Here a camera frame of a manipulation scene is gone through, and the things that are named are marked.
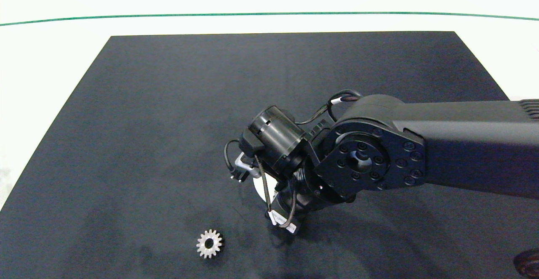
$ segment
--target black cable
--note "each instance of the black cable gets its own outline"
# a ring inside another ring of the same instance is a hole
[[[288,227],[290,223],[292,222],[292,218],[294,218],[294,214],[296,213],[296,199],[297,199],[298,191],[296,189],[295,182],[296,181],[292,181],[290,185],[290,187],[294,188],[294,191],[292,191],[292,204],[290,208],[290,214],[288,215],[288,219],[285,221],[285,223],[283,223],[282,225],[279,225],[279,227],[283,227],[283,228]]]
[[[264,197],[266,197],[266,204],[268,206],[268,213],[271,213],[271,202],[270,202],[270,191],[268,191],[268,181],[266,180],[266,173],[264,173],[264,168],[262,163],[258,160],[258,156],[255,154],[254,159],[258,164],[258,169],[260,169],[260,175],[262,176],[262,184],[264,185]]]
[[[327,104],[324,104],[322,106],[320,106],[320,108],[318,110],[316,110],[316,112],[314,112],[314,114],[311,116],[311,118],[305,120],[305,121],[302,121],[302,122],[295,122],[295,124],[297,125],[302,125],[302,124],[307,124],[309,122],[312,122],[313,120],[315,120],[316,118],[320,117],[322,114],[324,114],[325,111],[328,110],[328,105]]]
[[[350,89],[338,91],[337,93],[331,95],[328,102],[326,104],[320,106],[320,108],[318,110],[316,110],[316,112],[314,112],[314,114],[311,116],[311,118],[309,118],[309,119],[307,119],[305,121],[302,121],[302,122],[295,122],[295,124],[302,125],[302,124],[307,124],[309,122],[312,122],[313,120],[315,120],[316,118],[318,118],[322,114],[324,114],[326,111],[328,112],[329,117],[331,117],[331,119],[334,122],[337,122],[337,118],[335,117],[335,114],[333,114],[333,110],[331,110],[331,107],[333,106],[333,103],[331,103],[331,101],[333,99],[336,99],[336,98],[339,98],[339,97],[341,98],[341,101],[343,101],[343,102],[352,102],[352,101],[358,101],[358,99],[363,97],[363,95],[361,95],[357,91],[350,90]]]
[[[328,114],[331,120],[333,120],[333,122],[337,122],[337,117],[335,117],[335,114],[333,114],[333,110],[331,109],[331,107],[333,106],[331,101],[339,97],[341,97],[341,101],[343,102],[352,102],[352,101],[358,101],[358,99],[362,98],[363,95],[361,95],[358,91],[354,91],[350,89],[342,90],[333,94],[331,98],[328,100]]]
[[[232,164],[230,164],[230,160],[229,160],[229,145],[233,142],[237,142],[239,143],[239,140],[237,139],[232,139],[230,141],[228,141],[226,144],[225,144],[225,148],[224,148],[224,156],[225,156],[225,163],[227,164],[227,168],[229,168],[229,172],[232,173],[234,171],[234,167],[232,167]]]

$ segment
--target black table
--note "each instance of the black table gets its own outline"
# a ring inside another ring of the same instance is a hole
[[[1,278],[518,278],[539,201],[425,185],[271,227],[225,141],[264,107],[344,88],[404,102],[507,97],[453,32],[115,36],[0,213]],[[206,229],[226,238],[202,260]]]

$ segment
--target white floor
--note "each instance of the white floor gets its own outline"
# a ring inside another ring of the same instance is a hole
[[[539,0],[0,0],[0,24],[75,16],[444,12],[539,18]],[[0,206],[112,35],[455,31],[510,99],[539,98],[539,21],[432,15],[86,19],[0,26]]]

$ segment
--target brown object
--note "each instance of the brown object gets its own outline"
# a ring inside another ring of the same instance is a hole
[[[539,248],[518,254],[512,261],[522,276],[539,278]]]

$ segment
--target gear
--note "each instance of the gear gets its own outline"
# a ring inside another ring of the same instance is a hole
[[[197,239],[197,252],[200,252],[201,257],[211,259],[213,256],[217,256],[217,252],[220,252],[221,246],[223,246],[223,243],[221,243],[223,238],[220,236],[221,233],[212,230],[204,231],[203,234],[200,234],[200,239]]]

